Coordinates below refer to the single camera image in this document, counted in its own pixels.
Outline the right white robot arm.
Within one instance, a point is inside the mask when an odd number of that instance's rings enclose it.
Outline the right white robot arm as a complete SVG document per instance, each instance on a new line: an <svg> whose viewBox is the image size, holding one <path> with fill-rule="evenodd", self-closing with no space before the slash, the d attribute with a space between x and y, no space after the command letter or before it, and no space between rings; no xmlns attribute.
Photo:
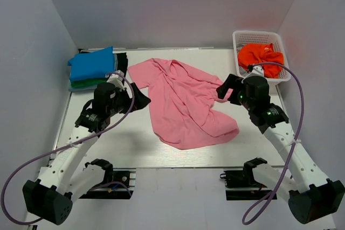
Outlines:
<svg viewBox="0 0 345 230"><path fill-rule="evenodd" d="M224 99L228 90L232 91L228 101L248 111L251 122L274 146L292 175L286 177L285 171L279 172L263 158L255 158L244 163L244 182L249 186L262 184L275 191L302 224L335 213L344 196L344 185L340 180L330 180L295 140L287 115L271 102L267 80L262 76L243 79L229 74L217 88L218 97Z"/></svg>

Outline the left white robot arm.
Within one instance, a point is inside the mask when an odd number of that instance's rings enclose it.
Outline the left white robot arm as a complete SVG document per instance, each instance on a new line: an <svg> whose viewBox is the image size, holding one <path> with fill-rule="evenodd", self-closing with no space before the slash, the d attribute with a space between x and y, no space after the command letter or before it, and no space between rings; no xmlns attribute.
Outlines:
<svg viewBox="0 0 345 230"><path fill-rule="evenodd" d="M73 203L94 187L109 186L114 180L111 162L97 158L75 170L88 150L109 128L111 117L131 113L150 104L135 83L130 84L132 95L124 87L100 83L93 98L85 103L75 122L65 150L58 152L51 165L35 181L28 180L23 195L28 212L55 225L62 224Z"/></svg>

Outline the pink t shirt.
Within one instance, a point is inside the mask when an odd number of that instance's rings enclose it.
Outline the pink t shirt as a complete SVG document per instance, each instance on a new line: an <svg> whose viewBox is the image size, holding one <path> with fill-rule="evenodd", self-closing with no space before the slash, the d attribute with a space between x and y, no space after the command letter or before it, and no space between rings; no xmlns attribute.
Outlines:
<svg viewBox="0 0 345 230"><path fill-rule="evenodd" d="M222 102L219 77L177 60L152 58L128 67L132 82L147 88L153 132L180 150L222 144L239 134L232 117L213 110Z"/></svg>

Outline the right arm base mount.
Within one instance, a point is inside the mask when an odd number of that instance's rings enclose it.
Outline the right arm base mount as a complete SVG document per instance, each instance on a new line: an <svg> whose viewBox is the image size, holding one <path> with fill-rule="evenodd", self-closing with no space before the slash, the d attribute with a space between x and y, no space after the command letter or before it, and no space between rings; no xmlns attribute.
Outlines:
<svg viewBox="0 0 345 230"><path fill-rule="evenodd" d="M271 192L263 184L251 185L243 170L225 170L219 177L224 181L227 201L256 201Z"/></svg>

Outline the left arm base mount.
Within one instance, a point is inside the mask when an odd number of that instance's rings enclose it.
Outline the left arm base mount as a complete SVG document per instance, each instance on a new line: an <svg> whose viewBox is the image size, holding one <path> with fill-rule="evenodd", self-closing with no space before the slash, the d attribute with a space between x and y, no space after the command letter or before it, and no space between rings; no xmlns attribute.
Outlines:
<svg viewBox="0 0 345 230"><path fill-rule="evenodd" d="M80 199L129 200L134 192L135 169L114 169L100 185L99 189L88 191Z"/></svg>

